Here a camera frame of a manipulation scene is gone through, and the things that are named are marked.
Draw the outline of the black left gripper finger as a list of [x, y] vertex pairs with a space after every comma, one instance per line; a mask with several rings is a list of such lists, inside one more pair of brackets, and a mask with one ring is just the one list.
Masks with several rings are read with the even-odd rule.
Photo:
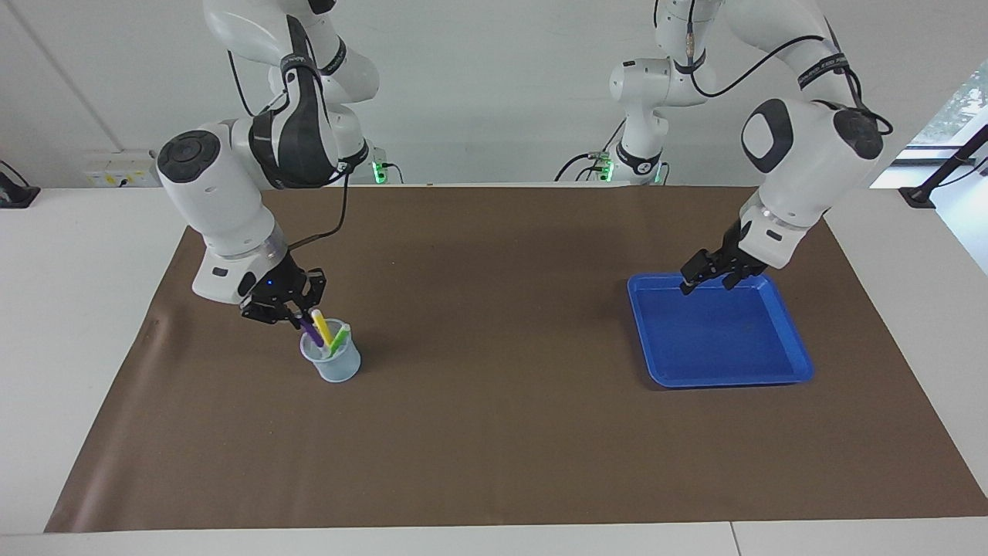
[[682, 265], [680, 270], [682, 282], [678, 288], [682, 295], [688, 296], [699, 288], [699, 285], [716, 278], [716, 264], [708, 250], [699, 250]]
[[721, 285], [726, 290], [733, 290], [744, 280], [761, 275], [766, 268], [768, 265], [761, 263], [761, 261], [734, 259], [730, 270], [726, 271]]

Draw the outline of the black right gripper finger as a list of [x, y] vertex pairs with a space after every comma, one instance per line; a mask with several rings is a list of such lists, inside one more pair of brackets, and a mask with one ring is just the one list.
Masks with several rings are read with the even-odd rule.
[[326, 274], [322, 268], [310, 269], [306, 271], [306, 282], [308, 289], [303, 294], [301, 310], [308, 313], [314, 307], [317, 307], [323, 299], [327, 284]]
[[308, 317], [301, 310], [285, 303], [262, 303], [257, 300], [245, 300], [240, 304], [240, 313], [245, 319], [260, 321], [262, 324], [277, 324], [289, 321], [296, 330], [301, 330], [303, 323], [308, 323]]

